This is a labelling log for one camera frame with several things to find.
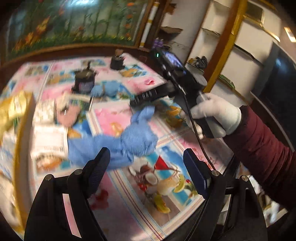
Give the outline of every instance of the white shelf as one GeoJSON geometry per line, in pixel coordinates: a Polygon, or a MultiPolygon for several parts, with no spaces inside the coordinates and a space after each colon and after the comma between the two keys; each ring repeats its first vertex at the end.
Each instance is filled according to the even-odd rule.
{"type": "Polygon", "coordinates": [[[231,8],[234,0],[213,0],[213,2],[219,3],[224,7],[231,8]]]}
{"type": "Polygon", "coordinates": [[[236,107],[241,107],[242,105],[247,105],[242,99],[235,95],[229,88],[227,88],[220,81],[217,81],[211,90],[211,93],[227,100],[230,104],[236,107]]]}
{"type": "Polygon", "coordinates": [[[254,87],[261,68],[255,62],[242,58],[239,54],[232,51],[221,74],[229,77],[234,83],[236,91],[248,101],[251,101],[250,91],[254,87]]]}
{"type": "Polygon", "coordinates": [[[252,53],[257,60],[264,63],[269,56],[273,42],[273,37],[266,32],[243,21],[235,44],[252,53]]]}
{"type": "Polygon", "coordinates": [[[218,42],[218,36],[208,31],[201,30],[189,55],[189,59],[195,58],[196,56],[200,58],[205,56],[209,62],[218,45],[218,42]]]}
{"type": "Polygon", "coordinates": [[[229,11],[229,7],[217,1],[211,1],[202,27],[221,34],[228,19],[229,11]]]}

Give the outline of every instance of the painted mural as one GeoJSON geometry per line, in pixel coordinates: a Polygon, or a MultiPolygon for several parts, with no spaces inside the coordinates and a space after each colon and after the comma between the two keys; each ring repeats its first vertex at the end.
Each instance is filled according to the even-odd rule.
{"type": "Polygon", "coordinates": [[[149,0],[26,0],[11,16],[6,59],[75,43],[134,45],[149,0]]]}

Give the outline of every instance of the gloved hand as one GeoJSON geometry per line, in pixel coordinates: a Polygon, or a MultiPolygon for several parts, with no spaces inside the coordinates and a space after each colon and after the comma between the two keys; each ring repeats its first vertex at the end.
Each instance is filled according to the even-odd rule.
{"type": "MultiPolygon", "coordinates": [[[[226,135],[232,134],[239,126],[242,118],[240,109],[212,93],[206,93],[203,95],[207,100],[192,107],[191,109],[193,119],[213,116],[222,125],[226,135]]],[[[189,116],[186,116],[184,112],[182,112],[180,116],[185,118],[187,125],[190,128],[193,128],[189,116]]],[[[203,134],[201,127],[196,123],[195,126],[200,139],[202,139],[203,134]]]]}

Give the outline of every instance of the metal screw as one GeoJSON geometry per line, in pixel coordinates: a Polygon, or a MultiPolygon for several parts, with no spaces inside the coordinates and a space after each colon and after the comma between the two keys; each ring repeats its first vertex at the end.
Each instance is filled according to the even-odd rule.
{"type": "Polygon", "coordinates": [[[82,170],[81,169],[77,169],[74,171],[74,174],[75,175],[80,175],[82,173],[82,170]]]}
{"type": "Polygon", "coordinates": [[[217,170],[212,171],[212,174],[217,177],[220,175],[220,172],[218,172],[217,170]]]}
{"type": "Polygon", "coordinates": [[[52,175],[51,175],[51,174],[47,174],[47,175],[45,176],[45,180],[46,180],[46,181],[49,181],[51,178],[52,178],[52,175]]]}
{"type": "Polygon", "coordinates": [[[242,176],[242,180],[245,181],[245,182],[247,182],[249,180],[249,178],[244,175],[244,176],[242,176]]]}

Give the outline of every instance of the blue cloth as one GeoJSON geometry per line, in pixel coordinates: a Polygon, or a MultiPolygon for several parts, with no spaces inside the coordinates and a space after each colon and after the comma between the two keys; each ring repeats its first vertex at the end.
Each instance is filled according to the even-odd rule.
{"type": "Polygon", "coordinates": [[[148,125],[153,114],[154,106],[147,106],[135,113],[131,118],[131,124],[119,138],[98,135],[82,139],[68,139],[68,159],[72,164],[83,167],[97,156],[102,147],[107,147],[111,153],[108,170],[131,165],[134,156],[146,156],[155,150],[158,137],[148,125]]]}
{"type": "Polygon", "coordinates": [[[118,88],[120,87],[120,83],[116,80],[107,81],[105,83],[105,95],[109,97],[114,97],[117,95],[118,88]]]}
{"type": "Polygon", "coordinates": [[[91,90],[91,95],[94,97],[102,97],[105,94],[109,97],[114,97],[117,95],[119,87],[120,83],[116,80],[107,81],[102,85],[95,85],[91,90]]]}
{"type": "Polygon", "coordinates": [[[91,89],[91,95],[94,97],[102,97],[104,94],[103,87],[101,85],[95,85],[91,89]]]}

